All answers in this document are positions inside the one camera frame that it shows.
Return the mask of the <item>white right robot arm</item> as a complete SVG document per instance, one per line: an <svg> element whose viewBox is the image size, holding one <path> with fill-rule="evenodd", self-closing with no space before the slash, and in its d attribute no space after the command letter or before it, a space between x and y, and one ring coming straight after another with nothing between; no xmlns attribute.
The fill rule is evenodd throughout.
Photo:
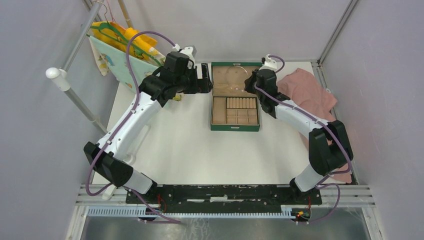
<svg viewBox="0 0 424 240"><path fill-rule="evenodd" d="M291 125L308 141L307 167L290 182L289 199L302 204L309 198L309 190L322 184L331 175L348 173L353 152L345 125L327 121L298 106L278 91L277 75L270 69L255 69L245 80L245 91L255 94L262 110Z"/></svg>

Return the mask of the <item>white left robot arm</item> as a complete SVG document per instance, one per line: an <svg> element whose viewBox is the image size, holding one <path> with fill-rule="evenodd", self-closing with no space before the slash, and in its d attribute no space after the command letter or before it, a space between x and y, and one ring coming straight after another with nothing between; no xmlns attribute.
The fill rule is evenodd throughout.
<svg viewBox="0 0 424 240"><path fill-rule="evenodd" d="M194 58L187 52L168 53L164 65L141 81L133 101L115 126L97 143L86 143L83 151L90 169L109 185L131 189L138 192L145 204L153 203L157 198L153 187L156 182L126 162L130 147L150 119L176 94L206 94L212 90L209 66L200 66L202 77L198 77Z"/></svg>

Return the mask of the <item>green jewelry box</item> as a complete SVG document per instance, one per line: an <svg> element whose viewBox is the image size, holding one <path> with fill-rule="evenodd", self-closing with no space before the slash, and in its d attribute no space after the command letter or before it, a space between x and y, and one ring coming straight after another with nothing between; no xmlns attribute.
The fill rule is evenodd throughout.
<svg viewBox="0 0 424 240"><path fill-rule="evenodd" d="M248 79L252 71L262 66L259 62L212 62L210 66L211 82L211 108L210 108L210 130L221 132L258 132L261 127L259 101L255 94L244 90L244 81ZM213 97L251 97L257 98L259 111L259 126L242 125L212 125L212 100Z"/></svg>

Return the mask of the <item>green jewelry tray insert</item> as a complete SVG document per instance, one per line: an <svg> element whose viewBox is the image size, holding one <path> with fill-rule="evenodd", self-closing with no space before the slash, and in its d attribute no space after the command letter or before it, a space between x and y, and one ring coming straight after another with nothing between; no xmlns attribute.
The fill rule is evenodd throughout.
<svg viewBox="0 0 424 240"><path fill-rule="evenodd" d="M212 125L259 126L260 114L256 97L213 97Z"/></svg>

